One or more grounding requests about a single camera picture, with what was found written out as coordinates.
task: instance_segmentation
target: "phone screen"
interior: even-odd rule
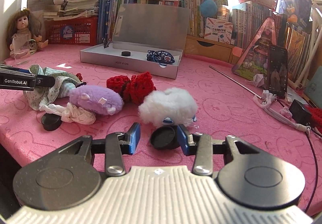
[[[287,92],[288,65],[287,49],[272,45],[268,54],[268,90],[279,98],[285,98]]]

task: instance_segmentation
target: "gold round object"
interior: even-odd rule
[[[38,44],[35,40],[29,40],[30,55],[37,51]]]

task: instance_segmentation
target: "drawer handle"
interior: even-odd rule
[[[209,43],[209,42],[204,42],[204,41],[199,41],[199,40],[197,40],[197,42],[198,42],[201,46],[204,46],[204,47],[211,47],[211,46],[214,46],[214,44]]]

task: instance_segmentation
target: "red knitted fabric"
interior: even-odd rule
[[[322,132],[322,109],[306,107],[312,113],[312,122],[314,127],[318,129],[319,132]]]
[[[142,104],[144,98],[156,90],[149,72],[132,75],[131,80],[123,75],[109,78],[106,87],[120,94],[124,102],[137,105]]]
[[[83,77],[80,73],[77,73],[76,74],[76,77],[80,80],[80,81],[83,81]]]

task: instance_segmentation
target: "purple plush toy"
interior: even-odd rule
[[[83,85],[69,92],[69,100],[77,107],[82,107],[101,115],[114,115],[122,110],[121,96],[111,89],[94,85]]]

